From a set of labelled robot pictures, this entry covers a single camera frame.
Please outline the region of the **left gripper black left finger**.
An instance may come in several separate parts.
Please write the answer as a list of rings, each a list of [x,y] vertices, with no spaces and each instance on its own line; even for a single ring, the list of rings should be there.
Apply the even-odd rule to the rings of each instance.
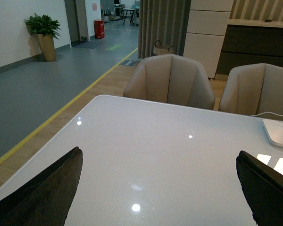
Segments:
[[[0,201],[0,226],[62,226],[83,166],[79,147]]]

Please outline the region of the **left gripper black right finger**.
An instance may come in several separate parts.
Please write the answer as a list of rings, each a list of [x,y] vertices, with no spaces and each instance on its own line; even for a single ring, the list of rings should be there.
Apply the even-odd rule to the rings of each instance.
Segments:
[[[236,171],[257,225],[283,226],[283,175],[243,150]]]

